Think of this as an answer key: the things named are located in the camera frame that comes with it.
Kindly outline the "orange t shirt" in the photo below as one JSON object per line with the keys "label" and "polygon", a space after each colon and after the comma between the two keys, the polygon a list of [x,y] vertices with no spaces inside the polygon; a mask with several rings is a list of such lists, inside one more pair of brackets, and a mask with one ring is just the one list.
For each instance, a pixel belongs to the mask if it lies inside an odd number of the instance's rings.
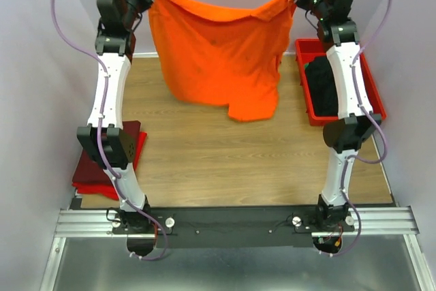
{"label": "orange t shirt", "polygon": [[254,9],[154,0],[149,25],[164,80],[183,102],[225,106],[235,121],[271,119],[294,0]]}

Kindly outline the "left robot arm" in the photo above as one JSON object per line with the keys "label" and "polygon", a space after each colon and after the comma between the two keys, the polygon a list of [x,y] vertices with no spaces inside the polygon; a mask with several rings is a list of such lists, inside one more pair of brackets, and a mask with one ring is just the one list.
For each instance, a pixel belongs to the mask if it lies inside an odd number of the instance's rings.
{"label": "left robot arm", "polygon": [[91,114],[86,126],[77,129],[77,138],[115,188],[119,209],[113,225],[141,231],[151,225],[150,206],[134,172],[136,141],[123,128],[122,103],[135,30],[153,0],[96,0],[96,4],[100,15],[95,38],[97,87]]}

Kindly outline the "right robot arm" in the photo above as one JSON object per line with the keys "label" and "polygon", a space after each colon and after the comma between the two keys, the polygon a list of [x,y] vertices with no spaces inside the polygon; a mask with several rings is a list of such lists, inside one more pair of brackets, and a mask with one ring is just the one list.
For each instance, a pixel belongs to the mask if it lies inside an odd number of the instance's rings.
{"label": "right robot arm", "polygon": [[314,224],[333,228],[346,220],[352,167],[362,144],[380,126],[382,117],[368,99],[360,64],[360,38],[349,17],[353,0],[294,0],[317,18],[317,36],[332,68],[338,119],[323,128],[330,150],[325,186],[319,195]]}

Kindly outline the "red plastic bin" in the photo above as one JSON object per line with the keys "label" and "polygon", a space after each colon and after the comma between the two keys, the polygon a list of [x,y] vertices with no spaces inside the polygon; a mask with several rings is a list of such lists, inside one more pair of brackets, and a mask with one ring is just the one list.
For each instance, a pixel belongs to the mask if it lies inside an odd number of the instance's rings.
{"label": "red plastic bin", "polygon": [[[306,66],[308,66],[308,64],[312,62],[314,58],[325,55],[321,42],[318,39],[314,38],[300,38],[296,39],[295,47],[296,62],[300,75],[300,85],[302,86],[302,90],[304,93],[306,113],[309,119],[309,125],[324,126],[331,121],[336,121],[337,116],[316,115],[313,107],[313,100],[311,99],[311,94],[309,92],[307,77],[305,74]],[[367,91],[367,97],[373,107],[373,112],[380,114],[381,119],[384,121],[387,117],[387,114],[364,54],[360,56],[360,64],[362,67],[362,77],[364,80],[365,89]]]}

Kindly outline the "black t shirt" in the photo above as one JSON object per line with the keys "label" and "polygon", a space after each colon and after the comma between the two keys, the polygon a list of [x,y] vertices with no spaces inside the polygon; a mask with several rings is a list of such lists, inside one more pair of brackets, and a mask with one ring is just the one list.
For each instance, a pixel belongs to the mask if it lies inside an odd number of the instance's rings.
{"label": "black t shirt", "polygon": [[319,117],[337,116],[337,90],[327,57],[318,56],[308,63],[305,76],[315,115]]}

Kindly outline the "dark red folded shirt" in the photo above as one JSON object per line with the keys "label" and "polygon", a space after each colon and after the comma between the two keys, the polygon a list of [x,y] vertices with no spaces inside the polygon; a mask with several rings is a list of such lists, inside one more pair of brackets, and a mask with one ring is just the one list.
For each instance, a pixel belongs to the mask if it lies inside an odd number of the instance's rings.
{"label": "dark red folded shirt", "polygon": [[[134,138],[136,143],[136,154],[134,158],[134,168],[136,168],[146,134],[142,135],[141,122],[139,121],[124,121],[123,127],[124,130]],[[93,162],[85,151],[83,151],[73,175],[72,182],[86,185],[110,185],[110,178],[98,164]]]}

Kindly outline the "bright red folded shirt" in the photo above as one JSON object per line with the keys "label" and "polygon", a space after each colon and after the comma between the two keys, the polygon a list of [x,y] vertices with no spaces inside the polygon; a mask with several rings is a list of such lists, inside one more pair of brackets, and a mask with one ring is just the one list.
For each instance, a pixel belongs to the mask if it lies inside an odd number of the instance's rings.
{"label": "bright red folded shirt", "polygon": [[80,194],[99,194],[111,200],[118,200],[109,177],[84,151],[73,175],[72,186]]}

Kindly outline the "aluminium extrusion rail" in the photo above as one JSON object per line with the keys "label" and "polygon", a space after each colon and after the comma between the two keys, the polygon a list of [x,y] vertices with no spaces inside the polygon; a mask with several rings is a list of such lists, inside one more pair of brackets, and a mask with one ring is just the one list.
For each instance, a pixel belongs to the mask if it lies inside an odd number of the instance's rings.
{"label": "aluminium extrusion rail", "polygon": [[434,290],[408,207],[362,206],[339,252],[316,247],[169,249],[127,253],[107,210],[59,213],[43,290]]}

